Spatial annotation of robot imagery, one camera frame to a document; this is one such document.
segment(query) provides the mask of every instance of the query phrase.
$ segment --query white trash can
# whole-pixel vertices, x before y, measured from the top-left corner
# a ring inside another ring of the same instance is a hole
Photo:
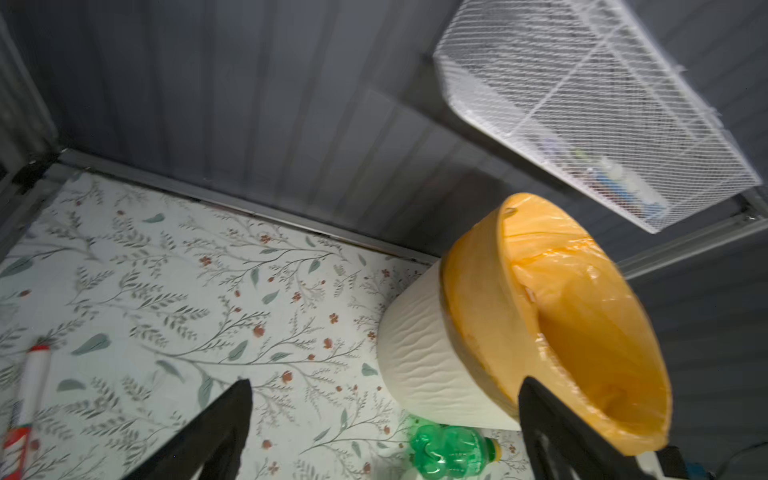
[[[440,262],[398,296],[379,324],[379,368],[407,411],[437,423],[519,430],[456,355],[440,301]]]

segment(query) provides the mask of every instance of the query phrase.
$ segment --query white wire mesh basket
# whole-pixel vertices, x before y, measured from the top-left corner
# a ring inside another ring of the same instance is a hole
[[[620,0],[465,0],[435,60],[460,117],[651,233],[761,183]]]

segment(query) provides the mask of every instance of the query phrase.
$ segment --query floral wallpaper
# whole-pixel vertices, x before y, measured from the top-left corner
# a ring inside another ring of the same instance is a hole
[[[239,478],[399,478],[406,414],[376,324],[425,266],[93,174],[0,264],[0,413],[25,350],[51,373],[25,478],[120,478],[232,382],[254,410]],[[531,478],[519,432],[483,480]]]

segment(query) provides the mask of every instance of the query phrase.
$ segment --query black plastic piece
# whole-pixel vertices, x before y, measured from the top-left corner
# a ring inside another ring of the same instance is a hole
[[[525,449],[536,480],[654,480],[625,457],[538,380],[518,396]]]
[[[56,163],[58,154],[46,152],[30,155],[31,160],[13,176],[11,183],[18,185],[19,193],[26,194],[35,186],[38,180],[43,178],[45,171]]]
[[[238,380],[124,480],[234,480],[248,438],[252,392]]]
[[[688,471],[685,468],[685,460],[676,446],[669,445],[656,452],[661,465],[661,472],[665,477],[688,478]]]

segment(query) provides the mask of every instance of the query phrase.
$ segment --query plastic bag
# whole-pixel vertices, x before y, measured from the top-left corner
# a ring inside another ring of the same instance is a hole
[[[616,266],[563,210],[509,197],[444,262],[454,347],[510,415],[530,375],[625,455],[666,445],[671,390],[654,331]]]

